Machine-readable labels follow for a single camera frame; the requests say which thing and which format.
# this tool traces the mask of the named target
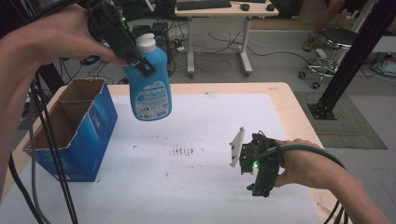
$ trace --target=bottle cap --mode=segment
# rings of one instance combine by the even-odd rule
[[[157,47],[155,45],[154,34],[144,34],[136,39],[137,51],[141,53],[150,53]]]

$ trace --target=blue cardboard box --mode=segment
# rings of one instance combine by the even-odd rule
[[[117,117],[103,79],[75,79],[70,82],[49,110],[67,181],[95,180]],[[42,127],[35,132],[35,148],[36,162],[57,178]],[[30,145],[25,151],[32,156]]]

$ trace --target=floor mat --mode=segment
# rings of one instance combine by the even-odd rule
[[[308,104],[315,104],[322,94],[294,93],[324,147],[388,149],[345,93],[332,111],[336,120],[314,119]]]

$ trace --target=white paper sheet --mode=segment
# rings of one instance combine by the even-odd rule
[[[79,223],[319,223],[306,188],[252,197],[256,174],[232,168],[229,143],[240,127],[285,139],[266,94],[174,95],[166,118],[134,118],[128,96],[114,96],[119,119],[95,182],[69,183]],[[21,178],[30,188],[30,164]],[[71,223],[59,183],[37,165],[41,208],[52,223]],[[13,186],[1,223],[35,223]]]

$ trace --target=caster wheel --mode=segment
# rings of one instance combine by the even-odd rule
[[[299,72],[299,73],[298,73],[298,77],[299,77],[300,79],[304,79],[304,78],[305,78],[305,72]]]
[[[312,83],[311,87],[312,87],[312,89],[317,90],[320,87],[320,83],[314,82],[314,83]]]

